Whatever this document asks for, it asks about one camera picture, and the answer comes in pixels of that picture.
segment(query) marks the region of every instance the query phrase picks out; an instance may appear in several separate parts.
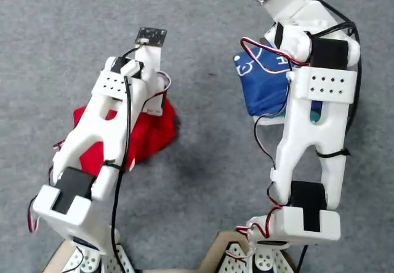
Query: black wire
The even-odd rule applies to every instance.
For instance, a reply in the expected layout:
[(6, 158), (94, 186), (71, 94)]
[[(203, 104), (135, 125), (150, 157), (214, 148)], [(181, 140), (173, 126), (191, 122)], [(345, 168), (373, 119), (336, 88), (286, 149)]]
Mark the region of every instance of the black wire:
[(126, 85), (126, 95), (127, 95), (126, 143), (125, 143), (125, 147), (124, 147), (124, 154), (123, 154), (121, 169), (119, 170), (118, 180), (116, 182), (115, 197), (113, 200), (112, 217), (111, 217), (111, 244), (112, 244), (113, 253), (115, 254), (116, 261), (118, 262), (118, 265), (121, 268), (122, 273), (126, 273), (126, 271), (124, 270), (121, 259), (118, 255), (118, 250), (116, 248), (115, 223), (116, 223), (116, 210), (118, 208), (119, 192), (121, 189), (122, 177), (123, 177), (123, 174), (124, 174), (125, 168), (126, 168), (127, 154), (129, 153), (129, 140), (130, 140), (130, 132), (131, 132), (131, 93), (130, 93), (129, 79), (127, 78), (127, 76), (124, 76), (124, 84)]
[(305, 255), (307, 254), (307, 250), (308, 250), (308, 245), (304, 245), (304, 248), (302, 249), (300, 260), (298, 261), (298, 265), (297, 265), (297, 269), (295, 270), (295, 273), (301, 272), (302, 263), (304, 262), (304, 258), (305, 258)]
[(259, 148), (264, 152), (264, 154), (267, 155), (267, 156), (271, 159), (271, 161), (272, 161), (272, 167), (273, 167), (274, 170), (276, 170), (276, 162), (275, 162), (275, 159), (274, 159), (273, 156), (262, 146), (262, 143), (261, 143), (261, 141), (260, 141), (260, 139), (259, 139), (259, 136), (257, 135), (257, 126), (258, 126), (258, 124), (259, 124), (259, 121), (260, 121), (262, 118), (264, 118), (264, 117), (275, 117), (275, 116), (277, 116), (277, 115), (279, 115), (279, 114), (282, 113), (283, 109), (286, 107), (287, 98), (288, 98), (288, 96), (289, 96), (289, 93), (290, 93), (290, 81), (289, 81), (288, 84), (287, 84), (286, 97), (285, 97), (285, 99), (284, 99), (284, 101), (283, 101), (283, 104), (282, 104), (282, 106), (280, 107), (280, 109), (279, 109), (276, 113), (273, 113), (273, 114), (265, 113), (265, 114), (261, 115), (261, 116), (254, 122), (254, 126), (253, 126), (253, 135), (254, 135), (254, 139), (255, 139), (257, 145), (259, 145)]
[(328, 35), (328, 34), (336, 32), (336, 31), (343, 30), (343, 29), (350, 29), (350, 30), (352, 30), (352, 32), (354, 32), (355, 28), (356, 28), (356, 24), (354, 22), (351, 22), (351, 21), (342, 22), (342, 23), (339, 23), (338, 25), (327, 28), (326, 30), (323, 30), (319, 33), (315, 33), (312, 35), (312, 37), (313, 38), (321, 38), (322, 36), (325, 36), (325, 35)]
[(81, 259), (81, 261), (79, 262), (79, 264), (78, 265), (76, 265), (74, 268), (72, 268), (72, 269), (69, 269), (69, 270), (66, 270), (66, 271), (63, 271), (62, 273), (69, 273), (69, 272), (73, 272), (74, 270), (77, 270), (78, 269), (78, 267), (80, 266), (80, 265), (82, 265), (82, 262), (84, 261), (84, 253), (82, 252), (82, 250), (79, 248), (79, 247), (76, 247), (76, 249), (79, 251), (79, 253), (81, 254), (81, 256), (82, 256), (82, 259)]
[[(320, 2), (325, 8), (330, 10), (332, 13), (336, 14), (343, 21), (351, 22), (351, 20), (348, 17), (346, 17), (343, 13), (339, 12), (333, 6), (330, 6), (324, 0), (316, 0), (316, 1)], [(361, 45), (360, 35), (358, 33), (357, 26), (354, 27), (353, 34), (355, 36), (356, 42), (358, 42)], [(348, 116), (348, 119), (347, 119), (346, 133), (348, 133), (348, 131), (350, 130), (350, 127), (352, 127), (353, 121), (354, 121), (355, 116), (356, 116), (356, 112), (357, 112), (357, 108), (358, 108), (358, 102), (360, 100), (360, 90), (361, 90), (362, 77), (363, 77), (363, 61), (362, 61), (361, 54), (360, 54), (360, 59), (358, 60), (358, 63), (357, 63), (357, 80), (356, 80), (355, 97), (354, 97), (354, 100), (353, 100), (353, 106), (350, 109), (350, 113), (349, 113), (349, 116)]]
[(131, 53), (136, 52), (137, 50), (139, 50), (144, 44), (140, 44), (138, 47), (133, 47), (131, 50), (128, 50), (126, 53), (123, 54), (122, 58), (126, 58), (128, 55), (130, 55)]

